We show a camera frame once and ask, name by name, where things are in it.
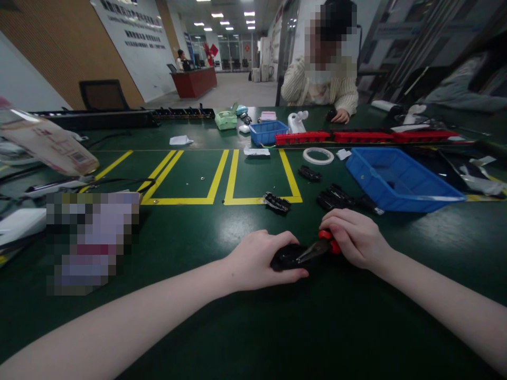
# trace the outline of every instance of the blue plastic bin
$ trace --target blue plastic bin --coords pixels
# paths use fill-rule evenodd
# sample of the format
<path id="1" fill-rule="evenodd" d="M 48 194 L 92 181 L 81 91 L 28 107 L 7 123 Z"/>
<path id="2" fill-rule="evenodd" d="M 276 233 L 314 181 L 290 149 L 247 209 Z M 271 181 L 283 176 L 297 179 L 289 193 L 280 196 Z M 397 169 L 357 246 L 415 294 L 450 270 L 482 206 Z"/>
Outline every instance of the blue plastic bin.
<path id="1" fill-rule="evenodd" d="M 399 149 L 352 148 L 346 167 L 364 192 L 386 211 L 430 213 L 466 200 Z"/>
<path id="2" fill-rule="evenodd" d="M 289 130 L 281 121 L 265 121 L 250 125 L 250 135 L 255 145 L 272 145 L 276 143 L 275 135 L 284 135 Z"/>

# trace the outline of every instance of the striped cardigan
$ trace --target striped cardigan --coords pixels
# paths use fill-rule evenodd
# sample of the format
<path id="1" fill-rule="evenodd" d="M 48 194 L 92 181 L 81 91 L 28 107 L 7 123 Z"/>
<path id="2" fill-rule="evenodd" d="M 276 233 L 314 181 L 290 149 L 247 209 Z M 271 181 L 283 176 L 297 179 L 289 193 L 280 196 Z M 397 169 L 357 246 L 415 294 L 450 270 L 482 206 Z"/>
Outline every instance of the striped cardigan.
<path id="1" fill-rule="evenodd" d="M 346 67 L 352 67 L 350 62 L 349 60 Z M 356 113 L 359 94 L 355 86 L 355 69 L 348 69 L 346 72 L 346 77 L 331 79 L 330 102 L 334 104 L 336 109 L 342 108 L 351 116 Z M 308 94 L 308 87 L 309 78 L 305 77 L 305 58 L 301 56 L 285 72 L 281 96 L 288 102 L 289 106 L 303 106 Z"/>

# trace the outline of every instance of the reception desk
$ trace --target reception desk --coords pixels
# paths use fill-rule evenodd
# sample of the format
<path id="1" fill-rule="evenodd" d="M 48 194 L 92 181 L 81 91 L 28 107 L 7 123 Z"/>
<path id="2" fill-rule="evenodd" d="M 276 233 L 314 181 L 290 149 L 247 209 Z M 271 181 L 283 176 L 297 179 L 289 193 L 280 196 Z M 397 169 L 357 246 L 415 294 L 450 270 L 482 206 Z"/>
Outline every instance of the reception desk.
<path id="1" fill-rule="evenodd" d="M 181 99 L 198 98 L 217 86 L 215 68 L 178 72 L 171 75 Z"/>

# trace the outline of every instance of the hand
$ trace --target hand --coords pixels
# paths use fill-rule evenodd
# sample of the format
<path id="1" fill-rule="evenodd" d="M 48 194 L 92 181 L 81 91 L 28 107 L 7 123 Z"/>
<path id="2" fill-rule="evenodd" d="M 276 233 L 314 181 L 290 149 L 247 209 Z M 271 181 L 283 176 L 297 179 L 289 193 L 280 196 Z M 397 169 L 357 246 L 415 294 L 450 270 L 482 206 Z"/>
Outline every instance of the hand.
<path id="1" fill-rule="evenodd" d="M 395 252 L 373 220 L 347 208 L 328 212 L 320 229 L 330 229 L 346 259 L 362 269 L 381 267 Z"/>
<path id="2" fill-rule="evenodd" d="M 336 116 L 331 120 L 331 122 L 342 122 L 348 124 L 350 120 L 349 113 L 345 111 L 343 108 L 336 110 Z"/>
<path id="3" fill-rule="evenodd" d="M 230 273 L 234 291 L 255 290 L 296 282 L 308 277 L 306 269 L 275 272 L 269 265 L 275 253 L 288 244 L 299 244 L 290 232 L 269 235 L 266 230 L 248 234 L 234 251 L 222 260 Z"/>

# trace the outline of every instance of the red component rail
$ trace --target red component rail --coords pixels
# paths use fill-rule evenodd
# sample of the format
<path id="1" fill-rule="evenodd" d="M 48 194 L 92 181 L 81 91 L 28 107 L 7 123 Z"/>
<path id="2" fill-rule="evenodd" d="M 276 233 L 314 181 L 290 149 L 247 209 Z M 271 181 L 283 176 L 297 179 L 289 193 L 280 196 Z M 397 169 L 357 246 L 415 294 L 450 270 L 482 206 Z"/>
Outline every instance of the red component rail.
<path id="1" fill-rule="evenodd" d="M 392 135 L 382 132 L 335 132 L 334 141 L 337 143 L 391 143 Z"/>
<path id="2" fill-rule="evenodd" d="M 327 132 L 305 132 L 300 134 L 285 134 L 276 135 L 276 145 L 287 144 L 304 144 L 306 143 L 321 143 L 330 138 L 331 135 Z"/>
<path id="3" fill-rule="evenodd" d="M 400 132 L 393 133 L 396 144 L 406 143 L 434 143 L 445 141 L 449 137 L 459 136 L 459 134 L 450 131 L 427 131 L 427 132 Z"/>

